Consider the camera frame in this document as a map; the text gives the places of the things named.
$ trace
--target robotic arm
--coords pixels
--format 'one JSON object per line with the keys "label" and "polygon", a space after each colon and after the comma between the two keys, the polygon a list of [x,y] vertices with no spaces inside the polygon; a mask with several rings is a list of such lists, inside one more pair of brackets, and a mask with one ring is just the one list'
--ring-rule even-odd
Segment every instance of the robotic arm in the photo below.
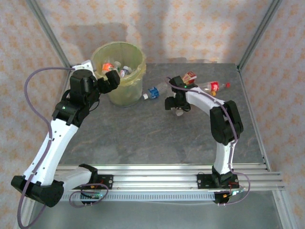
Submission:
{"label": "robotic arm", "polygon": [[227,110],[230,119],[233,122],[237,138],[239,138],[244,127],[236,103],[233,101],[225,102],[217,98],[211,100],[208,97],[199,94],[198,92],[203,94],[205,94],[205,92],[195,84],[186,85],[180,76],[172,78],[169,83],[174,86],[174,88],[172,87],[174,97],[166,98],[166,110],[178,108],[183,109],[184,111],[190,111],[190,104],[193,104],[210,116],[211,132],[217,146],[216,160],[212,167],[212,174],[204,175],[204,180],[207,184],[198,184],[198,188],[229,187],[230,183],[235,182],[235,179],[237,179],[237,175],[231,172],[231,169],[233,169],[233,155],[230,157],[231,147],[234,152],[236,142],[234,141],[234,135],[230,124],[224,116],[224,112],[219,104],[223,105]]}
{"label": "robotic arm", "polygon": [[[51,147],[26,191],[27,197],[48,207],[55,206],[64,191],[69,191],[81,184],[95,183],[97,169],[89,165],[82,164],[74,171],[62,176],[54,176],[55,170],[69,141],[89,114],[92,105],[99,101],[101,94],[116,89],[120,83],[120,77],[116,71],[106,73],[107,80],[97,79],[91,61],[85,61],[73,68],[75,70],[70,78],[71,88],[64,93],[52,114]],[[49,134],[23,176],[14,176],[12,179],[11,185],[19,192],[23,191],[25,183],[44,153],[48,141]]]}

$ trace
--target cable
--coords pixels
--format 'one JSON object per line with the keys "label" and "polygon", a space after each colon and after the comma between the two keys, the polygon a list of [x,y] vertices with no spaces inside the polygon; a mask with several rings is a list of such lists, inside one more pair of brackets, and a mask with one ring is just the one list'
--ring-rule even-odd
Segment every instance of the cable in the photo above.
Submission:
{"label": "cable", "polygon": [[[85,185],[80,185],[80,186],[81,186],[81,187],[83,187],[83,186],[85,187],[85,186],[95,186],[95,185],[102,186],[102,187],[106,188],[107,191],[106,191],[106,194],[102,196],[102,198],[100,198],[98,201],[95,201],[94,203],[91,203],[91,206],[100,203],[100,202],[107,196],[107,194],[108,194],[108,192],[109,192],[108,187],[107,187],[106,185],[104,185],[104,184],[101,184],[101,183],[96,183],[96,184],[85,184]],[[83,190],[78,190],[78,191],[75,191],[75,192],[72,192],[72,193],[71,193],[71,195],[70,195],[70,197],[69,197],[69,203],[70,203],[70,205],[71,205],[72,207],[74,207],[74,208],[83,208],[83,207],[86,207],[86,206],[87,206],[86,204],[85,204],[85,205],[75,205],[75,204],[71,201],[71,198],[72,198],[72,196],[73,196],[75,193],[81,193],[82,191],[83,191]]]}
{"label": "cable", "polygon": [[89,198],[89,199],[92,199],[92,196],[88,196],[88,195],[86,195],[85,193],[83,193],[83,192],[81,192],[81,195],[83,196],[83,197],[86,197],[86,198]]}
{"label": "cable", "polygon": [[199,92],[199,91],[196,91],[196,90],[192,90],[192,89],[187,89],[187,88],[182,88],[182,87],[176,87],[176,86],[172,85],[171,83],[169,83],[169,81],[167,81],[167,80],[165,80],[165,82],[166,82],[168,85],[170,85],[172,88],[175,88],[175,89],[178,89],[178,90],[182,90],[182,91],[194,92],[194,93],[201,94],[201,95],[203,95],[203,96],[209,98],[209,99],[212,100],[213,102],[215,102],[215,103],[216,103],[217,105],[219,105],[219,106],[221,107],[221,109],[224,111],[224,114],[225,114],[225,116],[227,117],[227,119],[228,119],[228,121],[229,121],[230,127],[231,127],[232,132],[233,132],[233,135],[234,135],[234,141],[231,142],[231,145],[230,145],[230,155],[229,155],[228,167],[229,167],[229,170],[231,171],[232,174],[235,174],[235,175],[242,175],[242,176],[244,176],[244,177],[247,179],[247,181],[248,181],[248,190],[247,190],[247,192],[246,192],[246,195],[245,195],[243,198],[241,198],[240,200],[237,200],[237,201],[232,202],[232,203],[219,204],[219,205],[225,206],[225,205],[231,205],[231,204],[236,204],[236,203],[241,202],[242,200],[244,200],[244,199],[249,195],[250,188],[251,188],[251,181],[250,181],[249,177],[248,177],[246,174],[244,174],[244,173],[237,173],[237,172],[234,172],[234,171],[232,170],[231,164],[232,164],[233,152],[234,152],[234,151],[233,151],[233,147],[234,147],[234,144],[237,143],[238,139],[237,139],[237,134],[236,134],[235,128],[234,128],[234,126],[233,126],[232,120],[231,120],[231,118],[230,118],[230,116],[229,116],[227,110],[225,109],[225,107],[224,107],[220,102],[218,102],[217,100],[215,100],[214,97],[212,97],[212,96],[209,95],[209,94],[206,94],[206,93],[204,93],[204,92]]}
{"label": "cable", "polygon": [[29,75],[29,77],[27,78],[27,80],[25,81],[24,83],[24,96],[25,96],[25,99],[28,103],[28,105],[30,106],[30,108],[32,109],[32,111],[40,118],[42,119],[48,126],[48,134],[49,134],[49,141],[48,141],[48,144],[47,144],[47,147],[46,149],[44,150],[40,160],[38,161],[38,163],[36,164],[35,168],[33,169],[32,171],[32,174],[29,176],[29,179],[27,180],[27,182],[25,183],[24,185],[24,188],[23,188],[23,191],[22,191],[22,194],[21,194],[21,197],[20,197],[20,200],[19,200],[19,204],[18,204],[18,209],[17,209],[17,221],[18,221],[18,225],[21,229],[27,229],[27,228],[30,228],[37,220],[38,218],[40,217],[40,215],[42,214],[42,212],[45,210],[46,206],[44,205],[41,209],[41,211],[39,212],[38,216],[32,221],[32,223],[30,223],[29,225],[27,226],[24,226],[22,224],[22,221],[21,221],[21,208],[22,208],[22,203],[23,203],[23,200],[24,200],[24,197],[25,197],[25,194],[26,194],[26,191],[29,187],[29,184],[31,182],[31,180],[33,179],[34,177],[34,174],[36,173],[36,171],[38,170],[38,168],[40,167],[40,165],[42,164],[43,160],[45,159],[50,147],[51,147],[51,143],[52,143],[52,127],[51,127],[51,124],[48,122],[48,120],[42,115],[40,114],[35,108],[34,106],[32,105],[32,103],[30,102],[30,99],[29,99],[29,95],[28,95],[28,84],[29,84],[29,81],[30,79],[37,73],[39,72],[42,72],[42,71],[45,71],[45,70],[74,70],[74,68],[65,68],[65,67],[46,67],[46,68],[41,68],[41,69],[38,69],[36,71],[34,71],[31,75]]}

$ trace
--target patterned wall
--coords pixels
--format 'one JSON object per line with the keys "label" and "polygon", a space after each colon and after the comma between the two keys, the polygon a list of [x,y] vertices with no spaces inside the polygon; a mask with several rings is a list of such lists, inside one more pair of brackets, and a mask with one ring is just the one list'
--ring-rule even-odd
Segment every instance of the patterned wall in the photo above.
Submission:
{"label": "patterned wall", "polygon": [[[2,0],[0,11],[0,227],[11,229],[20,194],[10,181],[23,174],[47,132],[28,107],[23,84],[34,70],[62,64],[26,1]],[[31,101],[49,119],[65,79],[62,71],[44,72],[29,85]]]}
{"label": "patterned wall", "polygon": [[272,168],[305,228],[305,3],[283,1],[243,73]]}
{"label": "patterned wall", "polygon": [[71,63],[111,41],[147,62],[238,63],[271,0],[39,0]]}

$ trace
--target trash can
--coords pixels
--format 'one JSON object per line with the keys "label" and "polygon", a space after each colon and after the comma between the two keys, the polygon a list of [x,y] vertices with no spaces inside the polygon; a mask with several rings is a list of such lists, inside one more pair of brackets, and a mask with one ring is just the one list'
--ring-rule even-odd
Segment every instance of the trash can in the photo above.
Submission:
{"label": "trash can", "polygon": [[137,46],[126,42],[111,42],[95,50],[91,59],[96,66],[95,75],[98,79],[107,78],[102,74],[102,65],[106,62],[118,61],[121,67],[130,67],[133,72],[121,78],[118,88],[108,93],[108,96],[112,103],[121,107],[138,102],[142,95],[142,78],[146,72],[146,64],[145,55]]}

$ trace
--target plastic bottle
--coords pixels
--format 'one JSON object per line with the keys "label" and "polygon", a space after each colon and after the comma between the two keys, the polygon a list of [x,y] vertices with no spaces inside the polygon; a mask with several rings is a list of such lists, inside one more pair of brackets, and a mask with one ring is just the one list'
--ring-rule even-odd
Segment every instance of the plastic bottle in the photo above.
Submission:
{"label": "plastic bottle", "polygon": [[102,65],[102,74],[106,74],[111,70],[113,70],[113,65],[111,63],[108,62]]}
{"label": "plastic bottle", "polygon": [[116,69],[118,72],[120,72],[121,63],[118,61],[115,61],[113,63],[113,68]]}
{"label": "plastic bottle", "polygon": [[167,83],[162,82],[155,87],[152,87],[147,90],[147,93],[143,94],[144,99],[155,99],[158,98],[161,94],[164,94],[167,90]]}
{"label": "plastic bottle", "polygon": [[230,83],[219,83],[218,81],[212,81],[207,83],[196,83],[204,92],[218,92],[224,88],[229,88]]}
{"label": "plastic bottle", "polygon": [[128,66],[124,66],[120,71],[121,78],[123,78],[125,75],[129,75],[130,73],[132,73],[132,69]]}

